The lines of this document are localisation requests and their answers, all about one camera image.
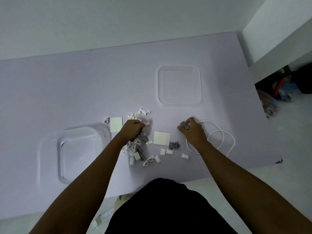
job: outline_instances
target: forearm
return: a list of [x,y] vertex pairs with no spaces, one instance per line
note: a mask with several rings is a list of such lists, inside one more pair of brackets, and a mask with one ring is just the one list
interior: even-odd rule
[[98,211],[122,146],[118,135],[52,203],[30,233],[85,233]]
[[224,197],[253,233],[311,232],[311,222],[269,185],[209,142],[198,148]]

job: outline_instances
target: white cord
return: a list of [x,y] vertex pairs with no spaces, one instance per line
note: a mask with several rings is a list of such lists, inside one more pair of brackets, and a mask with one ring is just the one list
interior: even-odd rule
[[[209,136],[210,136],[212,133],[217,132],[217,131],[221,131],[221,133],[222,133],[222,141],[221,141],[221,144],[219,145],[219,147],[218,147],[217,149],[219,149],[219,148],[222,146],[222,144],[223,144],[223,141],[224,141],[224,133],[223,133],[223,132],[226,132],[226,133],[228,133],[230,136],[232,136],[232,138],[233,138],[233,140],[234,140],[234,143],[233,143],[232,147],[230,148],[230,150],[228,151],[228,153],[226,154],[226,157],[227,157],[227,156],[229,155],[229,153],[231,152],[231,150],[234,148],[235,144],[236,144],[236,141],[235,141],[234,136],[233,136],[230,132],[228,132],[228,131],[226,131],[226,130],[221,130],[220,127],[218,127],[214,122],[212,122],[212,121],[210,121],[210,120],[203,120],[203,121],[199,121],[199,122],[197,122],[197,123],[206,122],[206,121],[207,121],[207,122],[211,122],[212,124],[214,124],[214,125],[218,128],[218,130],[214,130],[214,131],[212,131],[212,132],[210,132],[210,133],[208,134],[207,141],[209,141]],[[199,154],[199,153],[197,153],[197,152],[195,152],[195,151],[193,151],[193,150],[191,150],[191,149],[189,148],[189,146],[188,146],[188,140],[186,140],[186,146],[188,147],[189,151],[191,151],[191,152],[193,152],[193,153],[196,153],[196,154]]]

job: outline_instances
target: hand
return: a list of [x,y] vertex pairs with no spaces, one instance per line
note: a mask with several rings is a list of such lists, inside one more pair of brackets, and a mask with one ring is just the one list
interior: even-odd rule
[[195,147],[195,149],[199,150],[202,145],[208,143],[204,129],[202,128],[201,124],[195,122],[193,117],[187,119],[185,123],[190,127],[188,130],[186,130],[181,125],[179,125],[177,128],[184,134],[185,138],[188,140],[188,142],[191,143],[191,145]]
[[143,122],[139,120],[128,120],[116,135],[117,138],[120,138],[124,144],[127,144],[128,141],[133,142],[138,134],[143,134],[142,129],[145,127]]

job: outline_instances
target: white paper square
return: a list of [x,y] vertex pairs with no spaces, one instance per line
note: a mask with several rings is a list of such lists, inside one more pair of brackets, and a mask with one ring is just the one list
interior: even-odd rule
[[153,143],[164,145],[164,146],[169,146],[170,133],[155,131]]
[[111,132],[119,132],[122,128],[122,117],[112,117],[110,126]]

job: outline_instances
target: transparent plastic tray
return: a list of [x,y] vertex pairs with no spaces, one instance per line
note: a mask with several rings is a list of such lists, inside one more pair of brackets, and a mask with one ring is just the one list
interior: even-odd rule
[[70,184],[109,143],[106,127],[80,127],[47,135],[40,144],[40,179],[57,176]]
[[201,103],[200,72],[194,66],[163,66],[158,70],[157,98],[165,107],[194,107]]

